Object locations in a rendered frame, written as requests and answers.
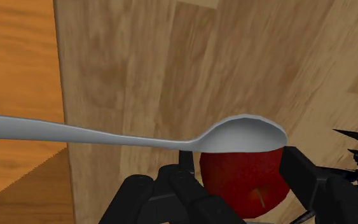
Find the red apple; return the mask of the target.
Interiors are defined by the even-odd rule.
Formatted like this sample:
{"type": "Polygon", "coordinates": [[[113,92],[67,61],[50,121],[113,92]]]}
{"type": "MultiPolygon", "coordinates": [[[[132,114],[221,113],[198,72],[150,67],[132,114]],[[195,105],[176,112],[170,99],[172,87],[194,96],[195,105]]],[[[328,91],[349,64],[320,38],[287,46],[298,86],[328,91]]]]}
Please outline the red apple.
{"type": "Polygon", "coordinates": [[[242,219],[257,218],[277,207],[290,191],[279,173],[282,153],[282,148],[261,153],[202,153],[203,185],[242,219]]]}

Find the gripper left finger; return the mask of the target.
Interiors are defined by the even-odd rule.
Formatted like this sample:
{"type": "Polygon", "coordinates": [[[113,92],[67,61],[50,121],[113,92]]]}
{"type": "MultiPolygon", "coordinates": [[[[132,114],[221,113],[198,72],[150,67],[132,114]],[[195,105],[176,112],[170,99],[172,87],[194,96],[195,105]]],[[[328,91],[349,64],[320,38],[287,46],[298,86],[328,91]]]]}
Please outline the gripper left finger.
{"type": "Polygon", "coordinates": [[[246,224],[218,195],[196,180],[192,152],[158,176],[133,174],[121,184],[99,224],[246,224]]]}

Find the grey metal spoon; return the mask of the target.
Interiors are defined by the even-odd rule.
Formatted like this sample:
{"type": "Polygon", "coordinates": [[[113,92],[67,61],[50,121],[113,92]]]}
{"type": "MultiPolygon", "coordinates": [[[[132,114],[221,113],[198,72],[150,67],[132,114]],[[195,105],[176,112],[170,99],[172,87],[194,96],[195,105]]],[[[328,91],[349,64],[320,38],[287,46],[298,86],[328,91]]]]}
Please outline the grey metal spoon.
{"type": "Polygon", "coordinates": [[[258,115],[235,115],[187,140],[126,136],[62,123],[0,115],[0,139],[147,146],[202,153],[255,153],[287,144],[285,130],[258,115]]]}

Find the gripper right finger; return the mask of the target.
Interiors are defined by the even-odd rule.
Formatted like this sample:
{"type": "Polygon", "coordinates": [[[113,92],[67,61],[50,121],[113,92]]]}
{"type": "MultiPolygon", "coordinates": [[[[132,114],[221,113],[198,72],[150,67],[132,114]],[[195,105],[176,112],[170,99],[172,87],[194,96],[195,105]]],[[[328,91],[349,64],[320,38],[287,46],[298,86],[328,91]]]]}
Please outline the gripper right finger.
{"type": "Polygon", "coordinates": [[[315,224],[358,224],[358,188],[313,164],[299,149],[283,147],[280,175],[315,224]]]}

